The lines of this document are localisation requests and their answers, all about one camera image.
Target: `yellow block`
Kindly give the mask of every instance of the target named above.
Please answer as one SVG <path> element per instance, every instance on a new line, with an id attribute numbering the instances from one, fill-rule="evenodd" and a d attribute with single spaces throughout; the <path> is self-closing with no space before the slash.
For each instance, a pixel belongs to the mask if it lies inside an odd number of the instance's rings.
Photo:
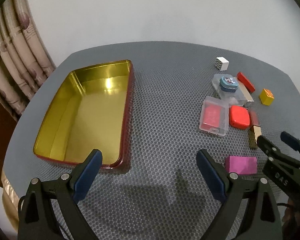
<path id="1" fill-rule="evenodd" d="M 269 89 L 265 89 L 265 88 L 262 90 L 259 97 L 260 97 L 261 103 L 263 103 L 266 106 L 271 105 L 271 103 L 274 99 L 274 96 L 271 93 L 271 91 Z"/>

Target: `purple block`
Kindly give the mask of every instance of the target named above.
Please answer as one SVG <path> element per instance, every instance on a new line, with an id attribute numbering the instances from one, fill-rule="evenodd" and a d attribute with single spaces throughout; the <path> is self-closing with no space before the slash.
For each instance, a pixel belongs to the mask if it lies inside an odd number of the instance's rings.
<path id="1" fill-rule="evenodd" d="M 256 174 L 257 167 L 257 157 L 228 156 L 225 162 L 227 172 L 239 175 Z"/>

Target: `textured gray tablecloth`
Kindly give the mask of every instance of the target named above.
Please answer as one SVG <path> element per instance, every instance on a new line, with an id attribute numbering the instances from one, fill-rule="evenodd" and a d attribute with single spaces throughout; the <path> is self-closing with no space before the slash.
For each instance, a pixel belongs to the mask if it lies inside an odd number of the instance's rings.
<path id="1" fill-rule="evenodd" d="M 195 162 L 206 148 L 220 163 L 228 155 L 257 156 L 258 174 L 266 156 L 248 146 L 246 130 L 229 127 L 225 137 L 199 132 L 199 115 L 211 79 L 219 71 L 216 57 L 229 60 L 225 73 L 242 71 L 253 82 L 252 94 L 262 134 L 282 152 L 300 159 L 280 141 L 285 130 L 300 138 L 300 94 L 279 69 L 236 52 L 180 42 L 133 42 L 101 46 L 70 55 L 39 89 L 11 138 L 5 174 L 21 197 L 30 180 L 56 179 L 66 168 L 55 167 L 33 154 L 33 145 L 48 106 L 67 74 L 77 68 L 129 59 L 135 68 L 132 111 L 131 169 L 124 175 L 98 174 L 79 207 L 100 239 L 199 239 L 220 203 L 212 198 Z M 263 88 L 274 94 L 271 106 L 260 103 Z M 276 197 L 279 189 L 273 186 Z M 56 216 L 65 226 L 56 202 Z M 235 236 L 238 217 L 229 233 Z"/>

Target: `clear plastic box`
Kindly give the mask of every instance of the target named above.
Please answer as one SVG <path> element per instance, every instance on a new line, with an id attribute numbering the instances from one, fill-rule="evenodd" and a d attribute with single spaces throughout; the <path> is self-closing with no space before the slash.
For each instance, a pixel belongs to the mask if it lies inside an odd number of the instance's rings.
<path id="1" fill-rule="evenodd" d="M 202 104 L 199 129 L 225 136 L 229 130 L 229 105 L 226 101 L 207 96 Z"/>
<path id="2" fill-rule="evenodd" d="M 219 98 L 221 100 L 226 101 L 229 104 L 229 107 L 231 106 L 243 106 L 245 103 L 247 103 L 247 99 L 242 93 L 240 86 L 234 93 L 230 92 L 224 92 L 220 88 L 220 78 L 222 76 L 225 77 L 232 77 L 232 75 L 229 74 L 215 74 L 212 79 L 212 85 L 214 89 L 216 90 L 217 94 L 219 95 Z"/>

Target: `gold tray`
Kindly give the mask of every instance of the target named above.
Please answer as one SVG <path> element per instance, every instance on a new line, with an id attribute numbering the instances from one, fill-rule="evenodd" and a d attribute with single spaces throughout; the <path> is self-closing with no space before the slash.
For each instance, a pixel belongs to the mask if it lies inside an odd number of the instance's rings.
<path id="1" fill-rule="evenodd" d="M 129 60 L 71 71 L 42 121 L 34 154 L 57 163 L 82 163 L 91 150 L 103 168 L 128 160 L 129 118 L 134 74 Z"/>

